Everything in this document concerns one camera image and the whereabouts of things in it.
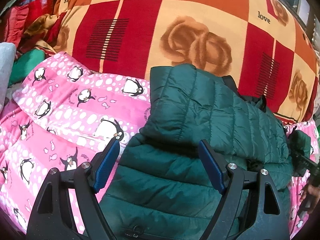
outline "green cloth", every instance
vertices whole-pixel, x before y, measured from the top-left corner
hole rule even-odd
[[[289,211],[293,166],[282,124],[269,109],[190,64],[152,68],[150,86],[148,121],[129,141],[100,202],[117,239],[135,226],[145,239],[200,239],[221,198],[197,155],[202,139],[227,162],[267,169]],[[243,191],[238,215],[246,197]],[[230,234],[238,230],[236,219]]]
[[[42,61],[44,61],[44,52],[42,50],[33,49],[23,54],[13,63],[8,87],[23,81],[26,76],[28,76],[29,73]]]

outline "crumpled bedsheet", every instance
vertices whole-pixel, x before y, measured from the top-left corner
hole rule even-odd
[[[65,53],[40,63],[12,97],[0,115],[0,208],[23,232],[50,168],[75,169],[113,137],[120,141],[122,153],[150,111],[148,81],[93,74]],[[98,201],[116,166],[96,195]],[[69,192],[82,233],[76,195]]]
[[[317,127],[313,119],[307,122],[300,122],[293,125],[285,125],[287,129],[287,135],[292,133],[292,130],[297,127],[297,130],[301,130],[306,133],[311,138],[311,152],[310,159],[314,162],[316,159],[319,159],[319,146],[317,138],[319,134],[317,133]],[[300,207],[300,198],[302,196],[303,188],[307,184],[307,179],[310,176],[310,173],[306,171],[303,177],[292,177],[291,182],[288,185],[290,191],[290,200],[291,200],[291,210],[289,218],[289,230],[290,238],[293,238],[300,230],[300,228],[306,223],[309,215],[306,215],[303,220],[297,215],[297,212]]]

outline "light blue cloth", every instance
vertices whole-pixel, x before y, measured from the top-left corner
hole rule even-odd
[[[16,46],[13,43],[0,43],[0,112],[4,106],[5,94],[12,71]]]

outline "green object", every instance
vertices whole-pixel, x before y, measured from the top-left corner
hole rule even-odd
[[[150,85],[151,115],[129,141],[100,202],[117,239],[135,226],[144,239],[200,239],[221,198],[198,158],[201,139],[227,162],[267,169],[289,212],[293,166],[282,124],[269,109],[262,112],[222,78],[190,64],[152,68]],[[238,215],[246,197],[244,191]],[[238,225],[237,219],[230,234]]]
[[[23,54],[13,63],[8,86],[23,81],[42,61],[44,61],[44,52],[42,50],[33,49]]]

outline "silver screw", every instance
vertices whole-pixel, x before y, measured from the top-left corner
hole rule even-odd
[[[81,167],[83,168],[83,169],[86,169],[86,168],[88,168],[90,166],[90,163],[89,162],[85,162],[85,163],[82,163],[81,164]]]
[[[51,170],[49,170],[49,173],[51,175],[56,174],[57,173],[57,168],[52,168]]]
[[[261,173],[262,173],[263,175],[268,175],[268,174],[269,174],[269,172],[268,172],[266,169],[262,169],[262,170],[261,170]]]
[[[235,170],[237,168],[237,165],[235,163],[229,163],[228,167],[232,170]]]

